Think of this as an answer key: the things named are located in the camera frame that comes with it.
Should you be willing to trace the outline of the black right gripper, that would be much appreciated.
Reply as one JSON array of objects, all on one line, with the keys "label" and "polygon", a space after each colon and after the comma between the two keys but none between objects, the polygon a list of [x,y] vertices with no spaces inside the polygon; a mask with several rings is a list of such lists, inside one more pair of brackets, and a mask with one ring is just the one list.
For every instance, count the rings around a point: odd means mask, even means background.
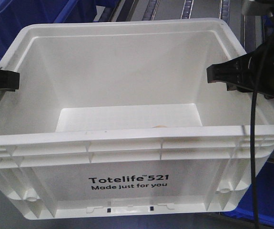
[{"label": "black right gripper", "polygon": [[251,93],[234,84],[254,84],[253,96],[274,98],[274,35],[253,52],[206,69],[207,82],[226,83],[227,91]]}]

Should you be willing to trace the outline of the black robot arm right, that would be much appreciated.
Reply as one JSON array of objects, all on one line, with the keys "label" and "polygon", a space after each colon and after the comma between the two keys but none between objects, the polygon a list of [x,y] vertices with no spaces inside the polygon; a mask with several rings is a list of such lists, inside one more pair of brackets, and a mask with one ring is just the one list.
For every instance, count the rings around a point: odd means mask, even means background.
[{"label": "black robot arm right", "polygon": [[[274,25],[274,0],[259,0]],[[253,52],[206,69],[209,83],[222,82],[227,90],[258,92],[274,98],[274,29]]]}]

